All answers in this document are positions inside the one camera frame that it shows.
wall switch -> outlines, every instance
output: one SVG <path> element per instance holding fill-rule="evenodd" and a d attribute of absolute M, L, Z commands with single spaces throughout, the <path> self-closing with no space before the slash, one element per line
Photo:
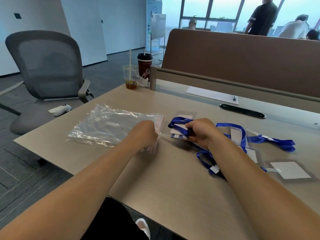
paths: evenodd
<path fill-rule="evenodd" d="M 20 13 L 14 13 L 14 15 L 16 16 L 16 19 L 21 19 Z"/>

man in black shirt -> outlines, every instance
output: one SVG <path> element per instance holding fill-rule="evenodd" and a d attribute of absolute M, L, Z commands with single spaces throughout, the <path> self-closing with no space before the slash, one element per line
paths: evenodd
<path fill-rule="evenodd" d="M 277 6 L 273 0 L 262 0 L 262 5 L 258 6 L 248 21 L 245 34 L 267 36 L 270 28 L 277 17 Z"/>

foot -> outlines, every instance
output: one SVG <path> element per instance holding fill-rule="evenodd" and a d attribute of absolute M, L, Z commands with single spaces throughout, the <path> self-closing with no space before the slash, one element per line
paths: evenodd
<path fill-rule="evenodd" d="M 136 221 L 137 226 L 139 227 L 140 230 L 144 231 L 144 233 L 146 234 L 146 236 L 150 239 L 151 234 L 150 234 L 150 229 L 148 227 L 148 224 L 146 222 L 145 219 L 143 218 L 139 218 Z"/>

straw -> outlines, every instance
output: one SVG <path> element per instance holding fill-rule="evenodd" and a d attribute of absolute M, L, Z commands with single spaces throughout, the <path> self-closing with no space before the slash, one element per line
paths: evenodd
<path fill-rule="evenodd" d="M 130 60 L 129 60 L 129 79 L 131 80 L 131 49 L 130 49 L 130 51 L 129 51 L 129 56 L 130 56 Z"/>

sky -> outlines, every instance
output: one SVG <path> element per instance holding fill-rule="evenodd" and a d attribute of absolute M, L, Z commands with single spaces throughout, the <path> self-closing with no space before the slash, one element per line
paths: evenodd
<path fill-rule="evenodd" d="M 213 0 L 210 17 L 235 19 L 240 2 L 241 0 Z M 277 6 L 280 2 L 281 0 L 274 0 L 274 4 Z M 185 0 L 183 15 L 205 17 L 208 3 L 209 0 Z M 251 14 L 261 4 L 262 0 L 245 0 L 236 30 L 242 31 L 247 26 Z M 162 13 L 167 16 L 167 27 L 178 27 L 180 10 L 181 0 L 162 0 Z M 301 14 L 309 15 L 308 24 L 313 28 L 320 19 L 320 0 L 285 0 L 274 23 L 274 27 L 284 26 L 288 22 L 294 21 Z M 204 28 L 201 26 L 202 23 L 198 22 L 197 27 Z"/>

